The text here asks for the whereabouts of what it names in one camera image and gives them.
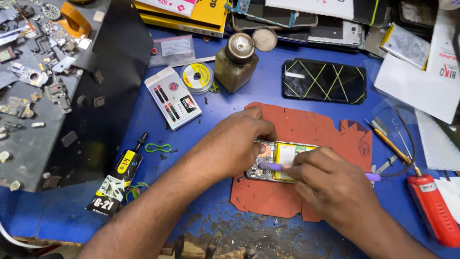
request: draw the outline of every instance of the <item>finger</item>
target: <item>finger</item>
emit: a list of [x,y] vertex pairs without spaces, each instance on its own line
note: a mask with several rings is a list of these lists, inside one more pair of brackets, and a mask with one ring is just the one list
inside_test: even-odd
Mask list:
[[304,198],[311,206],[316,208],[319,204],[315,191],[302,181],[294,183],[294,189]]
[[283,164],[283,171],[290,177],[301,180],[316,190],[324,190],[332,181],[332,175],[310,164],[289,166]]
[[252,106],[252,107],[246,108],[242,112],[244,114],[247,114],[247,115],[253,117],[254,119],[262,119],[263,118],[262,117],[262,109],[259,106]]
[[275,125],[273,122],[268,120],[255,120],[256,124],[256,135],[264,136],[269,141],[278,141],[278,135],[276,134]]
[[310,164],[327,173],[337,172],[341,167],[340,160],[337,160],[340,159],[340,157],[337,157],[338,154],[333,155],[332,152],[335,151],[328,147],[320,147],[311,151],[302,152],[295,156],[293,165]]
[[265,151],[267,151],[267,146],[265,146],[263,143],[260,143],[260,142],[254,142],[252,149],[253,149],[253,155],[255,159],[258,155],[263,154],[265,153]]

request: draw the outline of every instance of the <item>yellow box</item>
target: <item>yellow box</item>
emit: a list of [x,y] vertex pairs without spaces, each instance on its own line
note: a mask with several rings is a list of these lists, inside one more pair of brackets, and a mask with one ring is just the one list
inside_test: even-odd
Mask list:
[[222,38],[224,36],[226,0],[201,0],[193,9],[192,16],[187,18],[173,12],[134,1],[142,20],[146,24],[153,24],[171,29],[185,30],[208,36]]

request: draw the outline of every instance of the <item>red handle tool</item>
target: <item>red handle tool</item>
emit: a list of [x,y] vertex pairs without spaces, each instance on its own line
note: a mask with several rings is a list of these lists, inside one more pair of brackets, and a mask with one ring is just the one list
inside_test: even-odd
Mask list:
[[460,247],[460,230],[450,214],[433,177],[407,177],[412,198],[430,235],[445,247]]

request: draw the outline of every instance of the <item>blue workbench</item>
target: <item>blue workbench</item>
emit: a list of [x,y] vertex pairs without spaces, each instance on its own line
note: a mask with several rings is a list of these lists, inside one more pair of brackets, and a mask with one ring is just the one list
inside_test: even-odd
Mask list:
[[[168,31],[150,28],[153,38],[159,39],[174,36]],[[205,42],[202,38],[194,38],[197,58],[213,56],[221,49],[226,39],[212,39]],[[329,116],[336,127],[340,120],[349,119],[363,123],[364,119],[373,119],[379,115],[391,120],[388,105],[373,87],[369,78],[375,74],[379,61],[368,58],[364,54],[345,54],[331,51],[300,47],[289,44],[278,44],[277,48],[268,53],[256,51],[259,64],[251,81],[234,94],[225,89],[214,94],[208,92],[194,95],[202,115],[179,128],[175,132],[166,129],[166,121],[151,98],[147,88],[141,86],[139,97],[119,151],[131,149],[136,140],[147,131],[148,143],[170,144],[175,153],[165,154],[162,160],[160,153],[146,153],[133,182],[154,182],[163,172],[171,167],[183,154],[195,145],[217,122],[235,111],[241,111],[247,104],[258,101],[292,109],[317,112]],[[281,95],[282,64],[287,59],[296,57],[317,59],[346,65],[364,66],[368,69],[368,97],[361,105],[331,104],[314,101],[289,100]],[[148,78],[164,67],[148,69]],[[417,153],[417,165],[423,173],[439,178],[438,171],[426,169],[420,134],[416,124],[410,125],[414,135]],[[400,127],[406,143],[410,143],[407,134]],[[399,138],[395,138],[397,146],[403,147]],[[373,138],[373,165],[379,168],[393,153],[376,137]],[[396,161],[385,173],[402,169]],[[433,250],[443,258],[454,258],[460,249],[448,249],[430,239],[416,211],[408,189],[406,175],[390,177],[376,183],[377,193],[382,206],[424,246]],[[84,243],[108,220],[105,216],[85,210],[85,206],[99,188],[101,181],[93,181],[40,193],[22,191],[10,192],[0,188],[0,219],[6,230],[13,236],[34,237],[55,241]],[[248,240],[269,236],[271,241],[290,245],[301,251],[305,256],[330,256],[330,258],[364,257],[353,244],[345,240],[327,223],[304,222],[300,215],[289,220],[267,217],[250,212],[238,212],[229,202],[231,179],[221,181],[203,193],[188,208],[178,225],[170,235],[168,242],[185,234],[196,242],[209,239],[215,231],[223,234],[222,245],[245,247]]]

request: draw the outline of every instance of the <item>wire spool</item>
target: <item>wire spool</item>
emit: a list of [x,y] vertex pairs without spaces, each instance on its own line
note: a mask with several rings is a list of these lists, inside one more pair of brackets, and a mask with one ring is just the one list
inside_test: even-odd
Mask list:
[[182,67],[180,78],[191,93],[204,94],[214,82],[214,73],[208,64],[196,60]]

